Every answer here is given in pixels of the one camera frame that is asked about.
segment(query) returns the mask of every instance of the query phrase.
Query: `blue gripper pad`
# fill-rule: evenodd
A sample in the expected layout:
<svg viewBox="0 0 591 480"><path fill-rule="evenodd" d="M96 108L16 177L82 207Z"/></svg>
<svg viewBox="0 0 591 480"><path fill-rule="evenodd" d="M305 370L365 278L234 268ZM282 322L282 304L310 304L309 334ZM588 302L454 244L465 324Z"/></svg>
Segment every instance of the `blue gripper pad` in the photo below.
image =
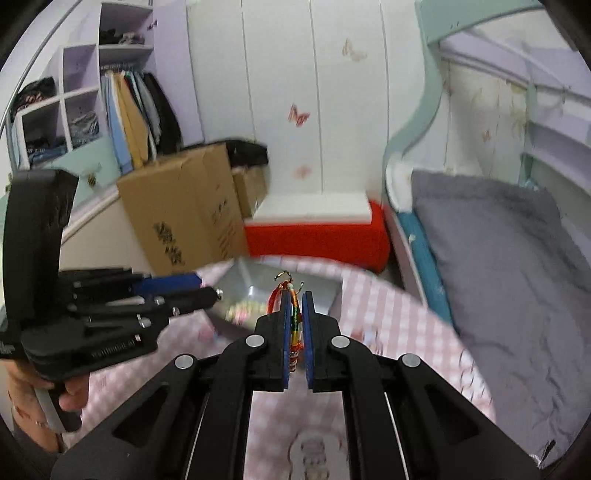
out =
<svg viewBox="0 0 591 480"><path fill-rule="evenodd" d="M306 362L306 379L308 389L312 390L314 381L314 348L312 345L312 329L310 325L310 312L308 310L308 295L304 294L301 304L302 323L304 324L304 361Z"/></svg>
<svg viewBox="0 0 591 480"><path fill-rule="evenodd" d="M290 383L290 333L291 301L286 301L283 308L283 388Z"/></svg>
<svg viewBox="0 0 591 480"><path fill-rule="evenodd" d="M192 290L201 287L202 280L196 273L182 273L168 277L154 277L140 280L134 285L134 294L140 297L162 295L175 291Z"/></svg>

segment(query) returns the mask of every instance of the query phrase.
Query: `yellow clothing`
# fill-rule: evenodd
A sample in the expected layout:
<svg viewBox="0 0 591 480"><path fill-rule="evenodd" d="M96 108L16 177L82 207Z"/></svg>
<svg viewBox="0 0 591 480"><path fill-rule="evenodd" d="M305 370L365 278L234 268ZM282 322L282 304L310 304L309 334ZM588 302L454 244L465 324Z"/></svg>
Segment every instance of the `yellow clothing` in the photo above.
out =
<svg viewBox="0 0 591 480"><path fill-rule="evenodd" d="M148 161L148 127L131 96L127 83L125 83L124 74L114 73L113 79L117 88L117 101L121 111L125 139L131 154L131 164L134 170L137 170L143 168Z"/></svg>

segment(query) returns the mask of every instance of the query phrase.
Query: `keychain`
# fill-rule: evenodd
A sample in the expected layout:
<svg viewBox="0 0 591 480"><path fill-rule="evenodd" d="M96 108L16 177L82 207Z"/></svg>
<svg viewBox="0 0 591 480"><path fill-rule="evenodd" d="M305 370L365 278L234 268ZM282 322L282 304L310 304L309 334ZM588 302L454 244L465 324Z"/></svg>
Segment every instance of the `keychain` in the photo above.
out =
<svg viewBox="0 0 591 480"><path fill-rule="evenodd" d="M302 330L301 330L301 310L300 304L298 302L297 296L301 292L301 289L304 287L304 282L300 284L300 289L296 291L293 285L293 278L291 274L284 270L280 272L275 277L275 280L279 279L282 275L287 275L288 280L285 280L271 293L271 297L269 297L269 302L267 304L267 314L273 313L275 310L275 303L277 301L277 297L280 292L283 290L287 290L290 292L291 295L291 324L290 324L290 372L296 371L297 366L297 358L300 354L300 350L304 348L302 343Z"/></svg>

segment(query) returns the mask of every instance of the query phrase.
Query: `human hand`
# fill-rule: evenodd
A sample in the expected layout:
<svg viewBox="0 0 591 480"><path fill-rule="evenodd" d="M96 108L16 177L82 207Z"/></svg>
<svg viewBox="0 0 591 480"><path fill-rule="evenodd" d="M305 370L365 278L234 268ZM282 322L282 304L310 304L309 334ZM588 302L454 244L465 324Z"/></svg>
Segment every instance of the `human hand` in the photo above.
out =
<svg viewBox="0 0 591 480"><path fill-rule="evenodd" d="M42 379L33 369L33 366L27 362L4 361L4 368L8 373L8 392L16 407L26 409L17 404L24 402L28 406L35 402L35 388L51 390L54 384ZM76 411L86 407L88 403L89 376L72 378L64 382L66 392L60 396L60 407L64 411Z"/></svg>
<svg viewBox="0 0 591 480"><path fill-rule="evenodd" d="M15 407L14 421L20 429L48 452L59 452L61 440L47 427L47 419L37 396L36 388L50 390L54 384L43 380L31 364L21 361L3 361L8 373L8 394ZM60 398L64 411L75 411L85 407L88 402L89 376L76 377L65 382L66 392Z"/></svg>

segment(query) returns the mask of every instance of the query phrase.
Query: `pink butterfly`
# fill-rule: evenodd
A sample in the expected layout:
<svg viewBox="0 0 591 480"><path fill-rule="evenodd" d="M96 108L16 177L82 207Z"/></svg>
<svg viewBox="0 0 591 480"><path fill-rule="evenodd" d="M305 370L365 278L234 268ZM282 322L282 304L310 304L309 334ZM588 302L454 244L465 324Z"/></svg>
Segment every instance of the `pink butterfly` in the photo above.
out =
<svg viewBox="0 0 591 480"><path fill-rule="evenodd" d="M294 122L297 127L301 127L302 125L304 125L306 123L306 120L308 120L309 118L310 118L309 113L300 113L298 115L297 107L296 107L295 103L293 105L291 105L290 116L287 117L287 119L290 122Z"/></svg>

